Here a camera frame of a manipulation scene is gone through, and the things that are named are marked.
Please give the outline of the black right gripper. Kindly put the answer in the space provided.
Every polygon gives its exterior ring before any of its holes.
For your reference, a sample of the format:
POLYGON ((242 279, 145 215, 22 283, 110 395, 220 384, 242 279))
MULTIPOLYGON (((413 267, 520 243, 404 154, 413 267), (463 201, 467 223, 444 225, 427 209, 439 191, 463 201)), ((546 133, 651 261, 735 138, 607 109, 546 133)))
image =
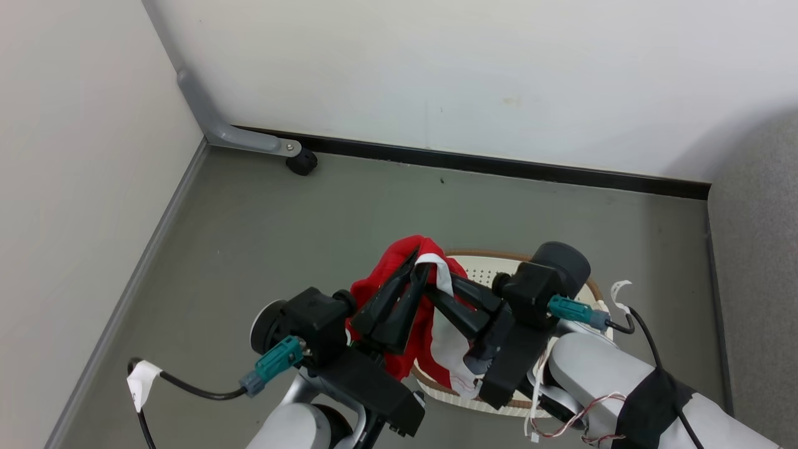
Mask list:
POLYGON ((479 398, 495 409, 508 405, 528 370, 533 367, 555 332, 555 317, 545 317, 542 325, 516 321, 490 287, 454 275, 452 293, 427 290, 426 296, 437 311, 467 339, 475 339, 464 356, 464 363, 482 375, 479 398))

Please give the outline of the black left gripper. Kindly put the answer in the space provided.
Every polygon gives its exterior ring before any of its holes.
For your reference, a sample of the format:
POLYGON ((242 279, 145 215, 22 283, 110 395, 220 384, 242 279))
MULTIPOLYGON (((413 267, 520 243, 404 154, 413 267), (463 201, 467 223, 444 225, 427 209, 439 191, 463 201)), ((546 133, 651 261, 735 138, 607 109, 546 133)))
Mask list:
MULTIPOLYGON (((383 350, 405 353, 416 313, 423 299, 430 265, 416 265, 419 248, 413 248, 367 297, 350 320, 359 335, 373 335, 383 350)), ((306 363, 326 395, 358 412, 353 437, 379 437, 384 427, 399 437, 415 437, 425 417, 421 392, 413 392, 385 370, 377 356, 345 347, 333 360, 317 366, 306 363)))

